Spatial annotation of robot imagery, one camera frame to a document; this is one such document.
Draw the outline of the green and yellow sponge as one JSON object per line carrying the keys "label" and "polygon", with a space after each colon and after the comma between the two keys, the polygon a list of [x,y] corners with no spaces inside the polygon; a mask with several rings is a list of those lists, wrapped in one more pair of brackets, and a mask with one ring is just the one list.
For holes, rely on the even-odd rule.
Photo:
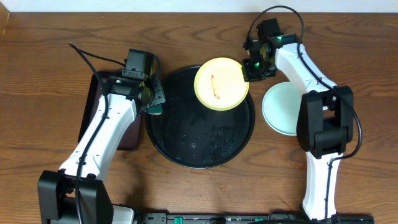
{"label": "green and yellow sponge", "polygon": [[151,115],[160,115],[162,114],[162,106],[161,105],[150,106],[146,108],[146,113]]}

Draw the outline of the mint green plate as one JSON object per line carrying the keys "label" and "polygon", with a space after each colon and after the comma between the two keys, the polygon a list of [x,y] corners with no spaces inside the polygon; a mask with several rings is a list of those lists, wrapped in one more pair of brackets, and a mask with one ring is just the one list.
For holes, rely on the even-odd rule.
{"label": "mint green plate", "polygon": [[272,86],[262,100],[262,115],[267,124],[278,133],[296,136],[301,97],[291,82]]}

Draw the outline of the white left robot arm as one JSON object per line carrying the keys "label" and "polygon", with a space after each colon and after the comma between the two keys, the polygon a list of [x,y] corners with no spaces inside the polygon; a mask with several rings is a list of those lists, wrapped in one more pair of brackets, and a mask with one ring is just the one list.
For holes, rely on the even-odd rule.
{"label": "white left robot arm", "polygon": [[140,111],[161,114],[165,102],[159,58],[130,49],[110,75],[93,70],[98,107],[77,147],[59,170],[45,170],[37,190],[42,223],[137,223],[133,208],[115,205],[105,180],[119,143]]}

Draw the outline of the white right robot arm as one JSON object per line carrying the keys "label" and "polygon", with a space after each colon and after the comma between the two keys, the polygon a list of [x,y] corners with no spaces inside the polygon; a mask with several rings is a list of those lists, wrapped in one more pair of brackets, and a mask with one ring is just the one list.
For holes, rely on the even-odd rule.
{"label": "white right robot arm", "polygon": [[336,213],[334,193],[338,164],[353,139],[353,92],[337,86],[312,62],[302,36],[284,34],[277,19],[253,22],[257,39],[246,37],[243,49],[245,82],[273,77],[281,71],[301,94],[296,125],[300,147],[307,157],[307,186],[302,208],[311,221],[325,221]]}

